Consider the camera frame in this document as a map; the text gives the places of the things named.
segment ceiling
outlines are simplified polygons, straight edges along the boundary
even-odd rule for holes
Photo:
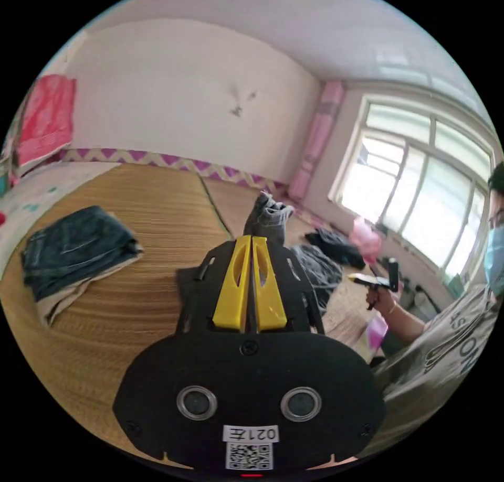
[[[393,80],[452,97],[491,125],[473,85],[420,26],[381,0],[124,0],[92,33],[159,17],[217,24],[264,41],[322,80]]]

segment yellow plastic part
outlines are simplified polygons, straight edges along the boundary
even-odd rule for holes
[[[250,282],[250,236],[236,239],[212,321],[218,328],[245,331]]]
[[[259,331],[285,328],[287,316],[271,265],[266,238],[253,237],[254,288]]]

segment man's hand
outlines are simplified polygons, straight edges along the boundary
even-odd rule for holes
[[[366,302],[374,304],[374,308],[382,315],[387,315],[395,305],[394,297],[387,288],[378,288],[377,291],[368,288]]]

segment person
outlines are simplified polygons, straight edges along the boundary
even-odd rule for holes
[[[417,429],[450,398],[474,366],[494,327],[504,297],[504,163],[488,180],[489,233],[484,260],[487,283],[467,290],[429,323],[394,300],[389,290],[368,290],[406,347],[374,369],[387,413],[359,459],[391,447]]]

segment face mask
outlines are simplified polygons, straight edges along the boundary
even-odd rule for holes
[[[504,293],[504,227],[490,230],[487,254],[485,255],[485,275],[493,294]]]

